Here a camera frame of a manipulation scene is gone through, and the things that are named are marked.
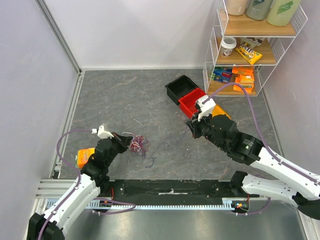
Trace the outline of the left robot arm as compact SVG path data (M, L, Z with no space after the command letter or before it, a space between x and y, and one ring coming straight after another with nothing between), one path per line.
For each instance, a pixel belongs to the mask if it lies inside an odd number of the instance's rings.
M86 206L110 191L109 167L115 157L128 150L133 137L113 132L98 141L72 186L45 213L34 213L28 222L28 240L64 240Z

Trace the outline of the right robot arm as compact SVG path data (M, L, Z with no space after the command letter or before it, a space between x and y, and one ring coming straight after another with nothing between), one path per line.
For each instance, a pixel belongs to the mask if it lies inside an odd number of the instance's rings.
M237 171L229 184L235 197L244 194L265 196L291 204L306 216L320 218L320 176L279 155L258 138L241 132L226 115L196 116L186 121L195 139L204 137L233 161L262 170L267 180Z

